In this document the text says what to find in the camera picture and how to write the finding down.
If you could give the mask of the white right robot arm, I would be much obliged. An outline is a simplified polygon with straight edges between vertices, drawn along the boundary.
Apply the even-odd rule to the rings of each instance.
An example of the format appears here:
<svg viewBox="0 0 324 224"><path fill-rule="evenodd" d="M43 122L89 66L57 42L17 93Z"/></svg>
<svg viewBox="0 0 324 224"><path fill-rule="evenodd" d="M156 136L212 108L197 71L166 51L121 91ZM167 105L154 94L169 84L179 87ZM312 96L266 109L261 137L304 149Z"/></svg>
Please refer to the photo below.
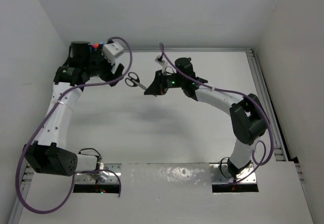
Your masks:
<svg viewBox="0 0 324 224"><path fill-rule="evenodd" d="M161 69L155 72L145 95L162 96L171 88L180 88L188 98L208 104L228 116L236 141L227 160L227 171L230 177L236 178L251 163L253 148L267 129L258 97L213 89L206 79L196 75L190 58L177 59L173 72L167 71L168 62L162 56L155 61Z"/></svg>

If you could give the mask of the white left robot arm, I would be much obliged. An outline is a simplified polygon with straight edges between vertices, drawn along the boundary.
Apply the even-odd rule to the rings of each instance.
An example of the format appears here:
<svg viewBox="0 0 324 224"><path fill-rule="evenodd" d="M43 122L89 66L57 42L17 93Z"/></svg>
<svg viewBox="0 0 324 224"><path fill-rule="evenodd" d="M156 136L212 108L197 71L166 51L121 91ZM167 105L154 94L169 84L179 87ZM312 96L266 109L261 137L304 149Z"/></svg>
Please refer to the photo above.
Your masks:
<svg viewBox="0 0 324 224"><path fill-rule="evenodd" d="M83 41L71 43L67 60L54 77L48 119L26 151L25 159L35 172L71 176L98 169L98 156L67 150L67 131L86 82L92 77L104 82L120 77L124 66L116 63L116 59L123 52L123 47L112 40L96 45Z"/></svg>

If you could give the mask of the small black scissors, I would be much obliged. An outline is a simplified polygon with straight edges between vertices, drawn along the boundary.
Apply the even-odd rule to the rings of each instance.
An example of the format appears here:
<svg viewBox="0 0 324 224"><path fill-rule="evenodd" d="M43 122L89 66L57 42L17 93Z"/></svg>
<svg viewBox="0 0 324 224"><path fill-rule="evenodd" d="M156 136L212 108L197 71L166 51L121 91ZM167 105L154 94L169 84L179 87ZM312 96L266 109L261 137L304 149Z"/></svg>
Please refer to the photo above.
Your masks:
<svg viewBox="0 0 324 224"><path fill-rule="evenodd" d="M129 87L139 87L143 89L144 91L147 90L147 87L145 87L141 82L140 78L135 72L129 72L127 74L127 77L125 78L125 83Z"/></svg>

